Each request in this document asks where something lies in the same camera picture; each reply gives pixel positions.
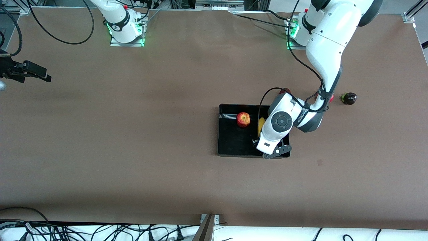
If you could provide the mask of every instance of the metal frame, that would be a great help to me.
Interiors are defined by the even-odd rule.
[[[195,10],[245,10],[244,0],[196,0]]]
[[[31,6],[44,6],[46,0],[30,0]],[[8,0],[5,9],[10,13],[28,14],[30,9],[27,0]]]
[[[258,7],[259,7],[259,11],[263,11],[265,9],[269,9],[269,5],[270,5],[270,0],[260,0]]]
[[[415,14],[418,13],[427,4],[428,4],[428,0],[419,0],[407,12],[404,12],[402,14],[403,22],[406,24],[414,23],[415,19],[413,17],[415,16]]]
[[[202,224],[193,237],[192,241],[212,241],[214,225],[220,223],[220,216],[214,214],[201,215]]]

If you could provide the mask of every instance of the brown table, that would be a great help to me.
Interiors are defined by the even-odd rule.
[[[229,225],[428,226],[428,68],[401,16],[357,29],[321,127],[292,130],[291,157],[264,160],[217,156],[218,105],[258,104],[270,87],[300,98],[316,90],[283,28],[223,11],[167,11],[149,23],[145,47],[120,48],[109,47],[93,12],[94,35],[73,46],[31,16],[19,20],[15,60],[46,67],[52,83],[9,80],[0,93],[2,206],[57,221],[197,223],[216,213]],[[36,14],[68,41],[90,31],[86,9]],[[15,34],[9,51],[16,46]],[[353,106],[338,98],[349,91],[359,96]]]

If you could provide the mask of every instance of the black cable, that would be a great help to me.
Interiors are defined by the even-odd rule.
[[[197,227],[197,226],[200,226],[200,225],[198,225],[198,224],[196,224],[196,225],[188,225],[188,226],[181,227],[180,229],[185,229],[185,228],[190,228],[190,227]],[[176,232],[176,231],[177,231],[177,229],[175,229],[175,230],[173,230],[173,231],[171,231],[171,232],[167,233],[165,236],[161,237],[158,241],[161,241],[161,240],[162,240],[162,239],[164,239],[164,238],[168,238],[168,237],[169,237],[169,235],[173,234],[173,233],[174,233],[174,232]]]
[[[350,235],[348,235],[348,234],[345,234],[345,235],[342,236],[343,241],[346,241],[346,239],[345,239],[346,237],[350,238],[351,241],[354,241],[354,239]]]
[[[1,31],[0,31],[0,36],[1,36],[0,48],[1,48],[4,44],[4,34]]]
[[[28,3],[28,5],[29,5],[29,9],[30,9],[31,15],[33,15],[34,20],[35,20],[35,21],[36,21],[36,23],[37,23],[37,24],[38,24],[38,25],[43,29],[43,31],[44,31],[45,33],[47,33],[49,36],[51,36],[52,38],[54,38],[54,39],[56,39],[56,40],[58,40],[58,41],[60,41],[60,42],[62,42],[62,43],[70,44],[70,45],[78,45],[78,44],[83,44],[83,43],[85,43],[86,41],[88,41],[88,40],[92,37],[92,34],[94,33],[94,27],[95,27],[94,16],[92,15],[91,9],[89,8],[89,6],[88,6],[88,4],[86,3],[86,1],[85,1],[85,0],[82,0],[82,1],[83,1],[83,3],[85,4],[86,8],[88,9],[89,14],[91,15],[91,20],[92,20],[92,29],[91,29],[91,33],[89,34],[89,36],[88,36],[85,40],[80,41],[80,42],[67,42],[67,41],[64,41],[64,40],[58,39],[57,37],[55,37],[54,35],[52,35],[49,31],[47,31],[47,30],[45,29],[45,27],[43,27],[43,25],[42,25],[42,24],[39,22],[39,20],[37,19],[36,15],[34,14],[33,8],[31,7],[30,0],[27,0],[27,3]]]
[[[297,8],[297,5],[299,4],[299,2],[300,2],[300,0],[297,0],[297,2],[296,2],[296,5],[294,6],[294,8],[293,8],[293,12],[291,13],[291,16],[290,16],[290,20],[288,21],[288,26],[290,26],[291,27],[291,21],[292,21],[292,19],[293,19],[293,15],[294,15],[294,12],[296,11],[296,8]],[[297,56],[293,53],[293,50],[291,49],[291,46],[290,46],[290,31],[287,31],[287,44],[288,44],[288,48],[290,49],[290,53],[293,55],[293,57],[299,62],[299,63],[301,63],[303,66],[305,66],[306,68],[308,68],[310,71],[312,71],[317,77],[318,77],[318,79],[321,81],[321,85],[323,86],[323,88],[324,88],[324,90],[325,91],[327,91],[326,90],[326,88],[325,88],[325,85],[324,85],[324,82],[323,82],[323,80],[322,80],[322,78],[321,78],[321,76],[313,69],[313,68],[311,68],[311,67],[309,67],[307,64],[305,64],[305,63],[303,63],[299,58],[297,58]]]
[[[153,234],[152,234],[152,230],[149,227],[149,241],[155,241],[155,239],[153,238]]]
[[[16,223],[8,224],[8,225],[5,225],[5,226],[1,226],[1,227],[0,227],[0,230],[6,229],[6,228],[11,228],[11,227],[13,227],[13,226],[16,226]]]
[[[9,209],[24,209],[24,210],[34,211],[34,212],[38,213],[47,223],[49,223],[49,220],[47,219],[47,217],[42,212],[40,212],[39,210],[37,210],[35,208],[15,206],[15,207],[2,208],[2,209],[0,209],[0,212],[5,211],[5,210],[9,210]]]
[[[250,17],[247,17],[247,16],[238,15],[238,14],[235,14],[235,15],[238,16],[238,17],[241,17],[241,18],[247,18],[247,19],[251,19],[251,20],[254,20],[254,21],[259,21],[259,22],[266,23],[266,24],[271,24],[271,25],[280,26],[280,27],[287,27],[285,25],[275,24],[275,23],[263,21],[263,20],[260,20],[260,19],[250,18]]]
[[[21,6],[21,4],[17,3],[15,0],[12,0],[16,5],[19,6],[20,9],[22,9],[23,7]]]
[[[138,225],[138,233],[141,233],[141,228],[140,228],[140,226]]]
[[[143,17],[137,18],[137,21],[144,19],[145,17],[147,17],[148,14],[149,14],[149,10],[147,10],[146,14]]]
[[[31,230],[27,228],[27,226],[25,226],[25,229],[27,230],[28,233],[32,233]],[[33,235],[41,236],[45,241],[48,241],[45,237],[46,234],[42,234],[42,232],[38,229],[34,229],[34,230],[36,230],[39,234],[33,233]]]
[[[25,4],[24,0],[19,0],[19,1],[28,8],[28,6],[27,6],[27,4]]]
[[[21,29],[19,28],[19,25],[16,22],[16,20],[13,18],[13,16],[2,6],[1,3],[0,3],[0,9],[2,9],[6,13],[6,15],[12,20],[13,24],[16,27],[16,30],[18,31],[18,37],[19,37],[18,50],[15,53],[10,54],[10,56],[15,56],[15,55],[19,54],[19,52],[21,52],[21,49],[22,49],[22,33],[21,33]]]
[[[71,241],[71,240],[70,240],[70,237],[68,237],[67,232],[65,231],[65,228],[66,228],[66,227],[64,227],[64,228],[62,229],[62,232],[60,232],[60,231],[59,231],[59,228],[58,228],[58,227],[54,227],[54,228],[53,228],[53,230],[54,230],[54,231],[56,231],[57,233],[59,233],[59,238],[60,238],[61,240],[64,240],[64,241]]]
[[[379,229],[379,231],[376,233],[376,237],[375,237],[374,241],[377,241],[377,237],[379,236],[381,231],[382,231],[382,229]]]
[[[109,225],[109,224],[105,224],[105,225],[99,226],[97,229],[95,229],[94,233],[93,233],[93,234],[92,234],[92,236],[91,236],[91,241],[93,241],[94,236],[95,236],[95,234],[97,233],[97,231],[98,231],[100,228],[102,228],[102,227],[104,227],[104,226],[107,226],[107,225]]]
[[[316,240],[317,240],[318,235],[320,234],[321,230],[322,230],[322,228],[320,228],[320,229],[318,230],[317,234],[315,235],[315,238],[314,238],[312,241],[316,241]]]
[[[279,18],[279,19],[281,19],[281,20],[287,20],[287,18],[283,18],[283,17],[279,16],[278,14],[276,14],[274,11],[271,11],[271,10],[268,10],[268,9],[263,10],[262,12],[270,12],[270,13],[271,13],[271,14],[273,14],[275,17],[277,17],[277,18]]]
[[[139,239],[140,239],[140,237],[146,232],[146,231],[148,231],[149,230],[149,228],[146,228],[145,230],[143,230],[141,233],[140,233],[140,235],[138,235],[138,237],[135,239],[135,241],[139,241]]]
[[[132,237],[132,240],[131,241],[134,241],[134,237],[132,236],[132,234],[130,234],[130,233],[128,233],[128,232],[126,232],[125,231],[125,229],[127,228],[127,226],[126,225],[123,225],[120,229],[117,229],[116,231],[117,231],[117,233],[113,236],[113,238],[111,239],[111,241],[116,241],[116,238],[117,238],[117,236],[121,233],[121,232],[124,232],[124,233],[126,233],[126,234],[129,234],[131,237]]]
[[[284,88],[279,88],[279,87],[273,87],[273,88],[270,88],[269,90],[267,90],[266,92],[265,92],[265,94],[263,95],[263,97],[262,97],[262,99],[260,100],[260,104],[259,104],[259,111],[257,112],[257,129],[256,129],[256,131],[257,131],[257,136],[259,135],[259,120],[260,120],[260,110],[261,110],[261,108],[262,108],[262,103],[263,103],[263,100],[265,99],[265,96],[271,91],[271,90],[283,90]]]
[[[180,226],[177,224],[177,241],[182,241],[184,239],[183,234],[181,233],[181,228]]]
[[[107,241],[107,239],[110,238],[110,236],[112,236],[113,234],[115,234],[117,232],[117,229],[115,229],[112,233],[110,233],[110,235],[108,235],[107,238],[104,239],[104,241]]]
[[[27,235],[28,233],[25,232],[24,235],[22,235],[22,237],[19,239],[19,241],[25,241],[27,239]]]
[[[254,6],[254,4],[256,4],[256,3],[258,3],[258,2],[260,2],[260,0],[256,0],[256,1],[254,1],[254,2],[251,4],[251,6],[249,6],[249,8],[247,8],[247,11],[248,11],[248,10],[250,10],[250,9]]]

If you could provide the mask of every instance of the white floor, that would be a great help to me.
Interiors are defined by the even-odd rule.
[[[166,227],[169,232],[176,229],[175,225],[156,225],[154,227]],[[99,226],[71,226],[70,228],[77,232],[93,233]],[[148,225],[140,225],[141,230],[146,229]],[[99,232],[94,235],[93,241],[105,241],[107,236],[111,234],[117,226],[111,227],[105,231]],[[47,231],[47,228],[40,229],[42,233]],[[182,229],[183,236],[194,235],[198,227],[190,227]],[[213,241],[224,241],[230,239],[231,241],[311,241],[314,239],[319,228],[281,228],[281,227],[236,227],[236,226],[215,226]],[[133,241],[138,237],[138,232],[126,230],[129,234],[120,233],[116,241]],[[24,234],[25,228],[8,228],[0,231],[0,239],[2,241],[16,241]],[[345,234],[350,235],[355,241],[375,241],[378,229],[334,229],[324,228],[320,232],[316,241],[343,241],[342,237]],[[157,229],[152,232],[154,240],[159,241],[161,237],[166,234],[165,229]],[[41,236],[34,236],[34,241],[45,241]],[[86,241],[91,240],[91,235],[82,234]],[[177,233],[172,233],[170,236],[177,238]],[[141,236],[140,241],[147,241],[149,239],[148,232]],[[391,230],[384,229],[380,232],[377,241],[427,241],[428,231],[426,230]],[[31,237],[27,236],[27,241],[32,241]]]

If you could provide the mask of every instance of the green led light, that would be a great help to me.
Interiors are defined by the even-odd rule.
[[[295,38],[297,35],[297,31],[299,31],[299,24],[296,24],[296,26],[293,28],[293,31],[291,31],[291,37]]]

